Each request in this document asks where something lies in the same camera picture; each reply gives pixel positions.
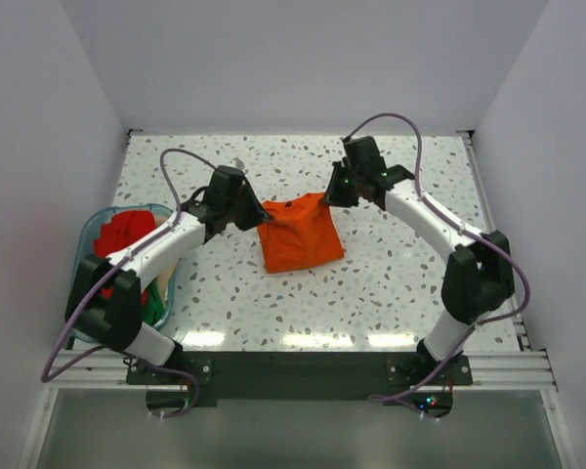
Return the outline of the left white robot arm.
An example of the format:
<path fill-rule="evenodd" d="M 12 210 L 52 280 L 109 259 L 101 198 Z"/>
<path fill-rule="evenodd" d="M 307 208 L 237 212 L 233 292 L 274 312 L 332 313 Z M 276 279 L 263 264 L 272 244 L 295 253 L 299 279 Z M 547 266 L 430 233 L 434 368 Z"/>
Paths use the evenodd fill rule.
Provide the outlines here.
<path fill-rule="evenodd" d="M 80 262 L 65 312 L 65 326 L 110 350 L 148 362 L 161 383 L 176 381 L 186 368 L 183 347 L 146 324 L 142 295 L 160 274 L 185 254 L 221 234 L 229 224 L 254 229 L 271 215 L 244 173 L 217 167 L 202 198 L 192 198 L 160 227 L 127 247 Z"/>

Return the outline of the orange t shirt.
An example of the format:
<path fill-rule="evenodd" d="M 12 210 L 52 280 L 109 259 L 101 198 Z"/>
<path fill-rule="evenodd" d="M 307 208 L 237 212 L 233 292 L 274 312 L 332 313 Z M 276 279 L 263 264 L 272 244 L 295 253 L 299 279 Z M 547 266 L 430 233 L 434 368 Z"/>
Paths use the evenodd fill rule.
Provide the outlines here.
<path fill-rule="evenodd" d="M 341 260 L 345 251 L 333 224 L 323 192 L 311 192 L 289 201 L 266 201 L 272 216 L 258 227 L 264 267 L 280 274 Z"/>

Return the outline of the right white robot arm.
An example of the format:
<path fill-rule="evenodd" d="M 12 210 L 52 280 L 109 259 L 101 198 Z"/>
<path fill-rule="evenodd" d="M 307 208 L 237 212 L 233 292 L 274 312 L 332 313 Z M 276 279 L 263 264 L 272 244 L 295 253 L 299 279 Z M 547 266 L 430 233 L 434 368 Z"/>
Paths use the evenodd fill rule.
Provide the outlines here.
<path fill-rule="evenodd" d="M 322 203 L 350 208 L 360 199 L 403 221 L 445 264 L 443 311 L 432 331 L 417 345 L 415 370 L 429 384 L 439 383 L 462 351 L 462 337 L 479 319 L 515 293 L 510 244 L 496 231 L 474 233 L 424 192 L 416 176 L 401 165 L 389 167 L 374 138 L 343 140 L 345 156 L 333 164 Z"/>

